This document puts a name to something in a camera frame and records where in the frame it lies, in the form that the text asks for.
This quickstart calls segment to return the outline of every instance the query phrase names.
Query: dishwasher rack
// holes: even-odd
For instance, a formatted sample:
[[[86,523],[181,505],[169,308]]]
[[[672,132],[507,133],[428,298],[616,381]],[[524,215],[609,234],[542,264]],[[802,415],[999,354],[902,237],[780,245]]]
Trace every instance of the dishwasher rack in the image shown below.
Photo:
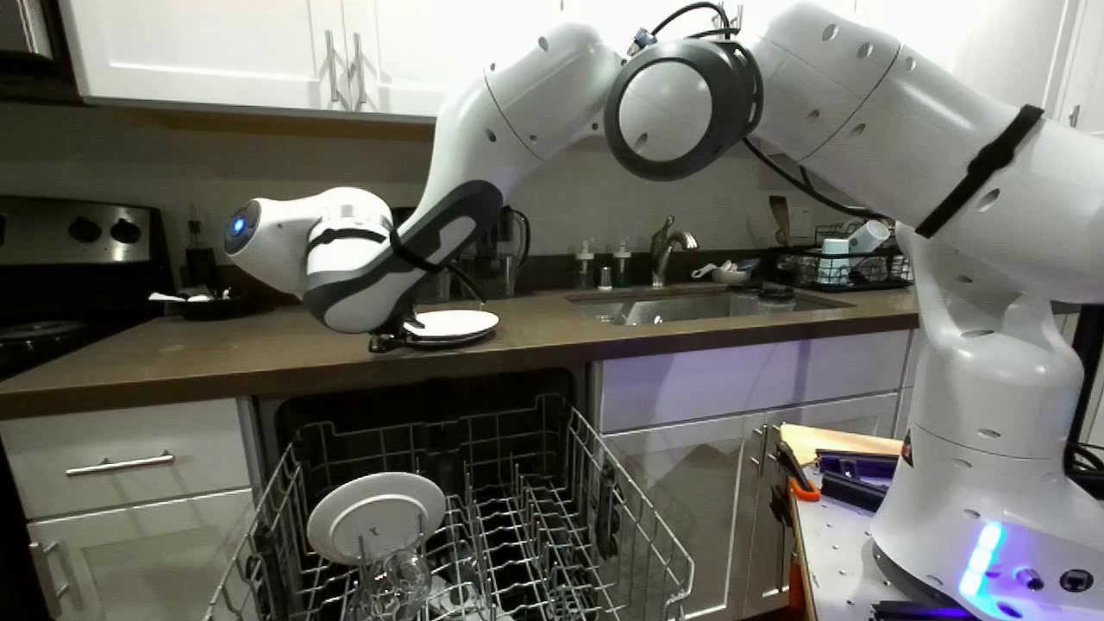
[[[373,615],[408,577],[324,562],[307,515],[336,484],[408,470],[448,509],[412,551],[428,580],[479,598]],[[448,421],[307,425],[278,456],[202,621],[649,621],[681,618],[694,559],[565,396]]]

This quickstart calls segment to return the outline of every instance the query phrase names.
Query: countertop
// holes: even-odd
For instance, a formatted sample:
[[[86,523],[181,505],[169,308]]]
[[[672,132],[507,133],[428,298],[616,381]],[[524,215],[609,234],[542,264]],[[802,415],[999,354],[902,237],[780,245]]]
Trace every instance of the countertop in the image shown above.
[[[909,289],[840,294],[845,308],[616,329],[587,316],[571,294],[489,301],[492,338],[448,353],[369,353],[302,308],[235,319],[154,316],[0,381],[0,417],[139,408],[210,396],[285,396],[579,365],[594,358],[721,348],[787,338],[915,329]]]

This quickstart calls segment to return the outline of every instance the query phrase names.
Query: dishwasher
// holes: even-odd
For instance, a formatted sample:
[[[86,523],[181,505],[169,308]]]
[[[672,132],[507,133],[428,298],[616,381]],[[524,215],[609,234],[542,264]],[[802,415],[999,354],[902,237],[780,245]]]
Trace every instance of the dishwasher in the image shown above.
[[[681,618],[694,559],[576,410],[576,376],[428,380],[259,408],[267,484],[202,621]],[[442,523],[404,562],[319,559],[302,530],[309,506],[369,472],[433,479]]]

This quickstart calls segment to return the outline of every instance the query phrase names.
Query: plate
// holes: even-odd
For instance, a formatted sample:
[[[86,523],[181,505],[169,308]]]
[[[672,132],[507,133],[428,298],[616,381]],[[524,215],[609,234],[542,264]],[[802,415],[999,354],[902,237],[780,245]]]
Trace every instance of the plate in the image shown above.
[[[446,492],[418,472],[373,472],[333,487],[307,517],[309,549],[341,565],[386,559],[446,521]]]
[[[471,345],[481,342],[492,332],[481,335],[461,335],[461,338],[408,338],[410,348],[459,348],[459,345]]]
[[[418,325],[404,325],[418,342],[461,342],[481,338],[495,329],[495,315],[489,310],[423,310],[412,315]]]

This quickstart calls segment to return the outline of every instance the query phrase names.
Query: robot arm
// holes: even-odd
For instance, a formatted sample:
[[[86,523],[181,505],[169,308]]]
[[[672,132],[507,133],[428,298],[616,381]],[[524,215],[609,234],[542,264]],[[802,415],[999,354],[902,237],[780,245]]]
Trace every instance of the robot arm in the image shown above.
[[[448,96],[428,186],[399,229],[378,196],[327,191],[236,210],[227,250],[332,332],[393,329],[399,301],[489,229],[516,181],[587,133],[615,77],[616,55],[591,26],[562,23]]]
[[[254,199],[227,250],[327,329],[382,332],[601,108],[609,153],[637,177],[695,173],[750,133],[899,222],[926,348],[915,460],[872,540],[982,618],[1104,618],[1104,509],[1057,476],[1082,373],[1047,315],[1047,301],[1104,301],[1104,142],[1022,124],[1017,108],[872,26],[794,8],[750,50],[681,36],[624,64],[594,31],[555,26],[446,103],[410,222],[393,229],[366,191]]]

